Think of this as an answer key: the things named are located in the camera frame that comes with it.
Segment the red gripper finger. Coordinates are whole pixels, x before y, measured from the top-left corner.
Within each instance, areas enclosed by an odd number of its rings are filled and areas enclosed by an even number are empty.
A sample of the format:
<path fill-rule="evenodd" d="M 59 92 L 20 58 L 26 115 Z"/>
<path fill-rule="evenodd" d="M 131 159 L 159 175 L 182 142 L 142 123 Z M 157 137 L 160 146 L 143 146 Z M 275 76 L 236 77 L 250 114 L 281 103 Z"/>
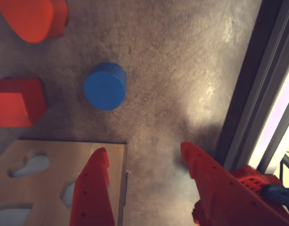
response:
<path fill-rule="evenodd" d="M 75 181 L 71 226 L 115 225 L 107 186 L 109 160 L 105 148 L 95 150 Z"/>
<path fill-rule="evenodd" d="M 288 189 L 275 175 L 251 166 L 227 171 L 205 151 L 181 143 L 181 155 L 200 199 L 192 216 L 199 226 L 289 226 Z"/>

